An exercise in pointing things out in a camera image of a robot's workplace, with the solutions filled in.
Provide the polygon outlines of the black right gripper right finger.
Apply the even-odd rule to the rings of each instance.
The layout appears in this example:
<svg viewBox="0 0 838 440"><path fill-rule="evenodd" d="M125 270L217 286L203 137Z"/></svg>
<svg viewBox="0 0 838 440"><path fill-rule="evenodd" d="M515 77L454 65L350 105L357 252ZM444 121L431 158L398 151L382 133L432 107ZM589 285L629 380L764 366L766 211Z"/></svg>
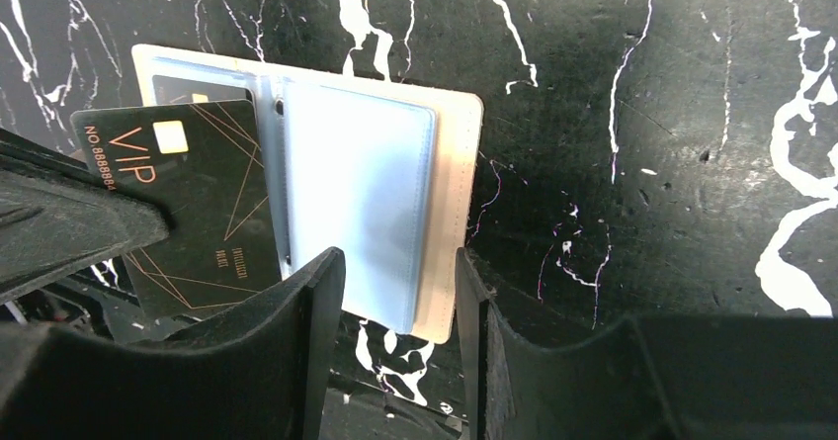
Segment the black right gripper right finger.
<svg viewBox="0 0 838 440"><path fill-rule="evenodd" d="M833 439L830 318L630 315L514 329L467 250L457 323L474 439Z"/></svg>

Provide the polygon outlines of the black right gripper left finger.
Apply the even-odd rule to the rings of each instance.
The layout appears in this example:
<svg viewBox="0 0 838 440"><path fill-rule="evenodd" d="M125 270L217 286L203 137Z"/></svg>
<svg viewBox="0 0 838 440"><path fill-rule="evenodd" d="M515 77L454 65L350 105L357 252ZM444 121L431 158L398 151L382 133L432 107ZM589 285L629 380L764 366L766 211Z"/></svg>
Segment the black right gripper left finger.
<svg viewBox="0 0 838 440"><path fill-rule="evenodd" d="M5 439L314 439L345 286L330 247L287 280L160 341L1 327Z"/></svg>

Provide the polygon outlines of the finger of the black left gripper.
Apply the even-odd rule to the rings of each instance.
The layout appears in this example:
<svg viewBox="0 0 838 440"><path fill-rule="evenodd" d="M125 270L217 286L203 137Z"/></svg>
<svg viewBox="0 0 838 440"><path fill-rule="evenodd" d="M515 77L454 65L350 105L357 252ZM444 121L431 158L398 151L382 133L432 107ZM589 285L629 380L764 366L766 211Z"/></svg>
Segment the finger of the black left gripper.
<svg viewBox="0 0 838 440"><path fill-rule="evenodd" d="M148 203L96 185L81 162L1 132L1 301L165 239Z"/></svg>

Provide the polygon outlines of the black VIP card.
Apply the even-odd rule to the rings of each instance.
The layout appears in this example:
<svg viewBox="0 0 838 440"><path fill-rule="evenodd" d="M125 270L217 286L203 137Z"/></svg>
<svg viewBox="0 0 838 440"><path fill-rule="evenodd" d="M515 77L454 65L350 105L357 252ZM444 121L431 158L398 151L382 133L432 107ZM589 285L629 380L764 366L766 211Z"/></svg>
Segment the black VIP card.
<svg viewBox="0 0 838 440"><path fill-rule="evenodd" d="M156 103L160 105L230 100L253 101L249 90L235 86L162 75L154 75L152 84Z"/></svg>
<svg viewBox="0 0 838 440"><path fill-rule="evenodd" d="M100 183L169 224L167 238L124 258L148 316L209 316L280 280L249 101L85 110L71 124Z"/></svg>

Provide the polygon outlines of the beige card holder wallet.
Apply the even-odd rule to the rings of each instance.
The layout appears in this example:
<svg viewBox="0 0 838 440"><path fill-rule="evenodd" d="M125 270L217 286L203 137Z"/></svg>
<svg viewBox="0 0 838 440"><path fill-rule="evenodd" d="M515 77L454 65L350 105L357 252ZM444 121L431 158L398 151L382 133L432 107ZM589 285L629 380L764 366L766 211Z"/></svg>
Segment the beige card holder wallet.
<svg viewBox="0 0 838 440"><path fill-rule="evenodd" d="M154 75L247 89L284 275L346 257L343 310L441 344L451 335L484 106L472 93L137 44Z"/></svg>

